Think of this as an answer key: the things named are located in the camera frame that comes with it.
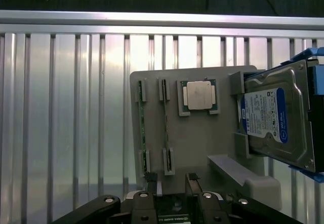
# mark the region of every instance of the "corrugated metal wall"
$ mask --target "corrugated metal wall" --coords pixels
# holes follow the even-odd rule
[[[221,29],[213,36],[65,30],[0,35],[0,224],[47,223],[98,195],[122,197],[133,188],[131,72],[244,64],[267,69],[324,46],[324,35],[249,37],[242,29],[229,29],[230,36]],[[324,188],[283,163],[265,162],[267,174],[281,182],[283,213],[324,223]]]

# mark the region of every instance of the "gray plastic board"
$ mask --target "gray plastic board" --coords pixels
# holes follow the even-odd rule
[[[196,172],[206,191],[216,191],[222,181],[208,166],[208,156],[227,154],[258,175],[264,174],[262,158],[237,159],[234,132],[238,130],[236,97],[231,96],[229,74],[237,71],[252,72],[254,66],[212,67],[175,70],[138,71],[131,74],[131,101],[134,133],[137,185],[141,187],[141,167],[138,152],[141,150],[138,91],[139,81],[145,81],[144,124],[146,150],[149,150],[150,171],[158,173],[163,194],[184,192],[185,174]],[[167,102],[168,135],[174,150],[175,175],[166,176],[163,163],[165,146],[164,107],[159,96],[159,78],[167,79],[170,100]],[[203,81],[216,79],[219,95],[219,114],[208,110],[192,110],[190,116],[180,117],[177,81]]]

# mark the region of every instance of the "gray mount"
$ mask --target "gray mount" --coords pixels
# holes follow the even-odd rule
[[[164,195],[184,192],[185,174],[195,172],[204,191],[236,190],[281,209],[279,182],[264,176],[263,158],[249,152],[248,137],[238,132],[237,95],[244,93],[244,74],[255,72],[233,66],[132,73],[138,188],[143,166],[158,174]]]

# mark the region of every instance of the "wd blue label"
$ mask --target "wd blue label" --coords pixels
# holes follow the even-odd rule
[[[286,104],[282,88],[246,93],[239,110],[246,134],[264,138],[271,133],[277,142],[287,143]]]

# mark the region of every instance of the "hard drive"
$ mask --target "hard drive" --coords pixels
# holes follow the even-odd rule
[[[245,79],[245,94],[238,97],[239,130],[249,136],[252,151],[324,171],[324,103],[315,92],[322,68],[318,60],[286,62]]]

